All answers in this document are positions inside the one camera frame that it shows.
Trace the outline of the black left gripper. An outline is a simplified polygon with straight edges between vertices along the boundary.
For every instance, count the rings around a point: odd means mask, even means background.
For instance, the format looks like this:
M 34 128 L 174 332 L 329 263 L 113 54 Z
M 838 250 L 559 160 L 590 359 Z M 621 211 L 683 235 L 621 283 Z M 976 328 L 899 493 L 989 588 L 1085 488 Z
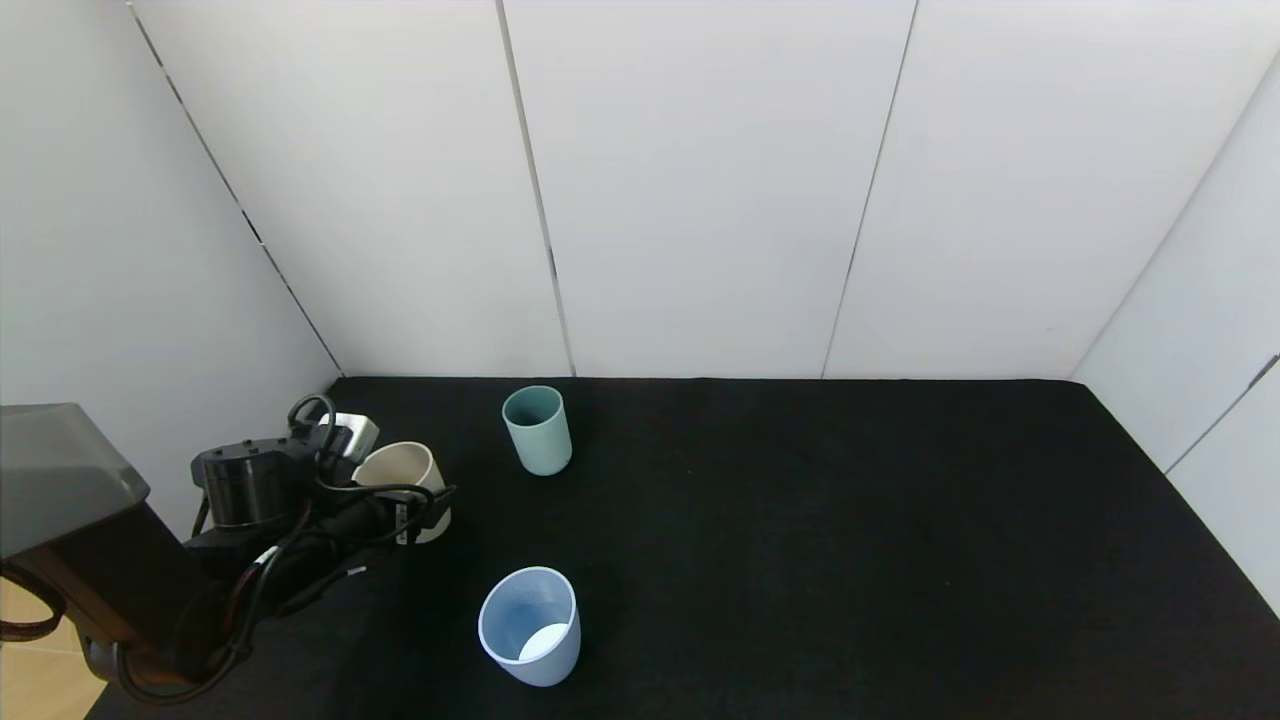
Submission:
M 457 486 L 439 491 L 424 488 L 342 488 L 348 498 L 357 498 L 355 510 L 372 510 L 375 533 L 357 536 L 353 530 L 325 529 L 325 537 L 339 544 L 357 548 L 390 546 L 402 536 L 421 529 L 448 527 Z

